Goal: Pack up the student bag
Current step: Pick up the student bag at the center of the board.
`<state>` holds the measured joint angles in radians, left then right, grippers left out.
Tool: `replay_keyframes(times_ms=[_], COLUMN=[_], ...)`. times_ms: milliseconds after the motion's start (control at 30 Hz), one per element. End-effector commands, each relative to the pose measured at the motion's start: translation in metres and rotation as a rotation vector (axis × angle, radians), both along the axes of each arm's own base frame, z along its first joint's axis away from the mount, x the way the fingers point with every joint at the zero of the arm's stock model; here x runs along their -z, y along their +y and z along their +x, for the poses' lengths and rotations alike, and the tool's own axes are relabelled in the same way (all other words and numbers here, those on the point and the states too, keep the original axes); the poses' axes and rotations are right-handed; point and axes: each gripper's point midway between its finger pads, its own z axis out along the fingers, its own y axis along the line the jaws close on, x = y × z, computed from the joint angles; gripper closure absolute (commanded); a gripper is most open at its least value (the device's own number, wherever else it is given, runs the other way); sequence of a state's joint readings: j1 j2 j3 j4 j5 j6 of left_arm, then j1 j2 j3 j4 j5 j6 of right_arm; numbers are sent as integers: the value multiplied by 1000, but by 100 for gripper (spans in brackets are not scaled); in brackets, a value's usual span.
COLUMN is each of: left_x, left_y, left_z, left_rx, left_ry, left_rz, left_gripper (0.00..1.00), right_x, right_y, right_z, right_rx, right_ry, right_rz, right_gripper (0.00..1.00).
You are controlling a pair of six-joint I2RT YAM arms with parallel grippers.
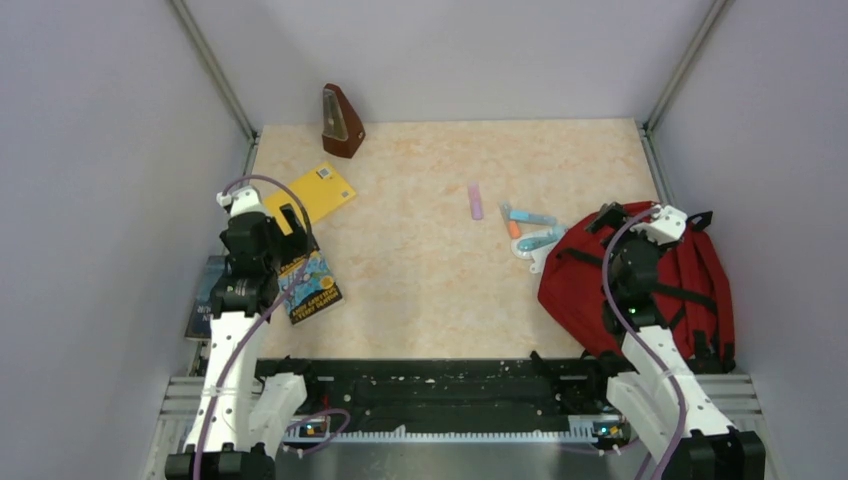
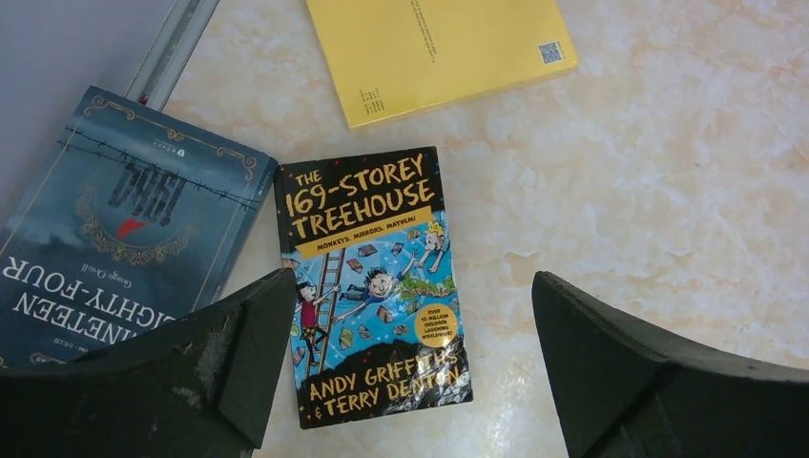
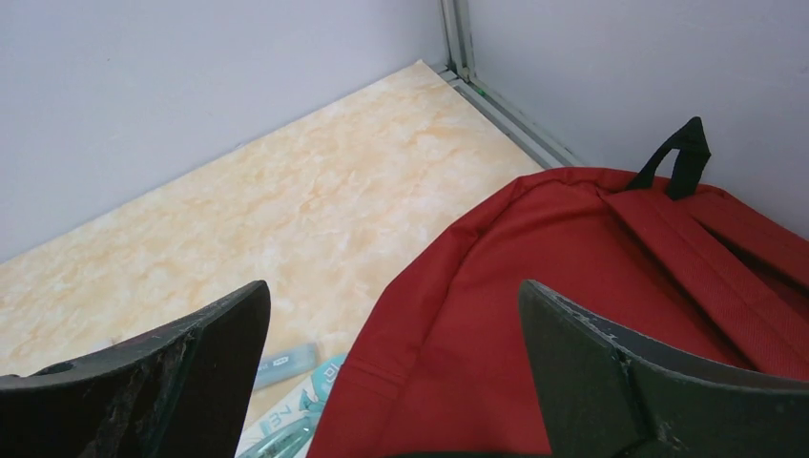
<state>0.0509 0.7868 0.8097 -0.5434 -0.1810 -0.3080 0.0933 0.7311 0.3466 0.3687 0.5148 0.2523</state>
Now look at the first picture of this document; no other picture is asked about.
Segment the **red backpack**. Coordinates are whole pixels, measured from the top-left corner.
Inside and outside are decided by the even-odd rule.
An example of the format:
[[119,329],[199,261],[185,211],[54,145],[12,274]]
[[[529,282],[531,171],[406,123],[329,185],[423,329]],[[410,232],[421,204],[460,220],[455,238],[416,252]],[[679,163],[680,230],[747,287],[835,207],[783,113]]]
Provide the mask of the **red backpack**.
[[[547,313],[596,359],[623,353],[603,322],[601,262],[616,232],[585,228],[589,214],[547,256],[537,298]],[[728,373],[736,366],[732,293],[709,234],[686,226],[681,245],[663,255],[652,297],[681,355],[697,373]]]

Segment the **colourful treehouse book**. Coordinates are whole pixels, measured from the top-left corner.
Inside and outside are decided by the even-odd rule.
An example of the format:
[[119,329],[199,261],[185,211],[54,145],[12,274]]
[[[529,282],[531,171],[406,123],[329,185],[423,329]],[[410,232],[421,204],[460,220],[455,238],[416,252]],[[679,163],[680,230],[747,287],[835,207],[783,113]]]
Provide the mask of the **colourful treehouse book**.
[[345,302],[338,280],[319,248],[308,257],[284,265],[279,274],[279,288],[281,294],[291,288],[291,295],[282,308],[292,325],[322,315]]

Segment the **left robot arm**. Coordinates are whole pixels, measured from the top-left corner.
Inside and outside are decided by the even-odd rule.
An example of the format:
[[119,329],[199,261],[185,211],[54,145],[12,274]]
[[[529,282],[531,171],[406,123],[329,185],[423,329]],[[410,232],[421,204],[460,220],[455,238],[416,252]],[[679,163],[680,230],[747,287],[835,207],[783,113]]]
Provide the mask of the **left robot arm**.
[[204,385],[183,450],[167,457],[168,479],[273,479],[288,420],[319,404],[320,386],[276,375],[253,401],[260,333],[292,296],[280,286],[285,264],[313,246],[311,229],[286,235],[261,204],[232,205],[221,234],[226,269],[211,291],[211,347]]

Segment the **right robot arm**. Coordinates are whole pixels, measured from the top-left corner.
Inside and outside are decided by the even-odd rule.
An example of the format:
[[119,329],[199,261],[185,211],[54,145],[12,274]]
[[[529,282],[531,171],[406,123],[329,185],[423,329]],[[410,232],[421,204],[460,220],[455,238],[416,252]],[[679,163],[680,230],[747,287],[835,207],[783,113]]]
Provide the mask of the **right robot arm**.
[[763,479],[767,448],[739,429],[712,401],[679,352],[653,298],[663,255],[681,243],[686,214],[654,204],[629,214],[603,205],[586,230],[613,230],[601,257],[602,319],[632,365],[586,385],[589,404],[617,409],[655,467],[653,479]]

